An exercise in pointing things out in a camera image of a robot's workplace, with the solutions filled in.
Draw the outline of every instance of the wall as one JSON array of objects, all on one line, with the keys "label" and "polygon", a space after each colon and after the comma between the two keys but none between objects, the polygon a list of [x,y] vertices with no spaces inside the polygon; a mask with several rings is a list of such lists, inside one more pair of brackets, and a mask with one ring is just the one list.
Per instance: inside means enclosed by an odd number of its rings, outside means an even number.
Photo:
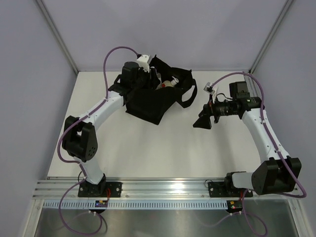
[{"label": "wall", "polygon": [[316,1],[296,1],[255,71],[274,131],[288,152],[302,162],[299,180],[308,193],[303,204],[311,223],[316,221],[315,11]]},{"label": "wall", "polygon": [[21,234],[76,80],[36,5],[0,2],[0,232]]},{"label": "wall", "polygon": [[[80,71],[126,45],[194,70],[249,69],[285,0],[43,0]],[[111,55],[121,70],[127,50]]]}]

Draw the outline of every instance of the bag handle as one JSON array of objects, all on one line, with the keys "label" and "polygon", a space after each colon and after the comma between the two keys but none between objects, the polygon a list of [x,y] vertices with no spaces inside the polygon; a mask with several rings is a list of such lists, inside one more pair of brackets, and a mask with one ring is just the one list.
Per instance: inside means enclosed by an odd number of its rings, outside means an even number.
[{"label": "bag handle", "polygon": [[182,95],[183,94],[181,94],[176,100],[178,102],[178,104],[182,106],[182,108],[189,107],[193,103],[194,99],[197,96],[198,87],[197,87],[197,82],[196,82],[195,79],[192,79],[192,86],[194,86],[194,90],[192,92],[192,96],[190,97],[190,99],[188,99],[187,101],[182,101]]}]

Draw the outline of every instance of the gray floor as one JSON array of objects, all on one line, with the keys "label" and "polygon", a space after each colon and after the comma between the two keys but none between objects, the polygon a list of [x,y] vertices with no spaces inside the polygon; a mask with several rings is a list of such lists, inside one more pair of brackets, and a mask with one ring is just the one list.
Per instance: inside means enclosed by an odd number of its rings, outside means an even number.
[{"label": "gray floor", "polygon": [[[298,236],[287,201],[247,200],[246,209],[260,216],[267,224],[270,237]],[[93,232],[99,226],[99,218],[83,215],[72,220],[82,210],[63,210],[69,225],[80,232]],[[255,236],[248,227],[245,217],[233,216],[220,225],[210,228],[227,215],[224,210],[106,210],[102,213],[107,224],[97,236],[107,237],[211,237],[211,236]],[[255,230],[262,234],[262,224],[249,218]],[[36,237],[78,236],[62,227],[57,209],[43,209]]]}]

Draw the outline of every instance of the bottle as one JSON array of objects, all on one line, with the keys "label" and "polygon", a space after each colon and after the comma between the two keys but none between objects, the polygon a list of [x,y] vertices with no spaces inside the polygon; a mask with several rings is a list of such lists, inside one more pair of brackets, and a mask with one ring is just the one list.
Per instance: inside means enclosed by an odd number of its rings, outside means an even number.
[{"label": "bottle", "polygon": [[162,84],[159,84],[157,86],[157,89],[168,87],[168,86],[174,87],[177,83],[179,83],[179,80],[173,77],[172,81],[165,80]]}]

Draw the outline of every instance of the white table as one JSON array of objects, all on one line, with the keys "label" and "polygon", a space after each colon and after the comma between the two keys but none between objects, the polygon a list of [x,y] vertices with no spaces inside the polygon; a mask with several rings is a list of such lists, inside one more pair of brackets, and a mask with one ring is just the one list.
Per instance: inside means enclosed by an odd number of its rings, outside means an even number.
[{"label": "white table", "polygon": [[[221,117],[218,124],[212,118],[211,130],[192,127],[208,100],[203,91],[205,84],[227,73],[193,72],[198,87],[195,101],[186,109],[175,103],[158,126],[125,113],[125,107],[111,115],[97,131],[98,151],[94,157],[106,176],[214,178],[232,171],[254,171],[260,165],[259,154],[238,116]],[[109,86],[118,74],[107,73]],[[242,75],[223,80],[219,92],[229,96],[229,83],[242,80]],[[80,72],[66,117],[82,114],[104,95],[102,72]],[[62,155],[72,160],[64,150]],[[78,165],[61,162],[55,151],[48,176],[74,177],[79,172]]]}]

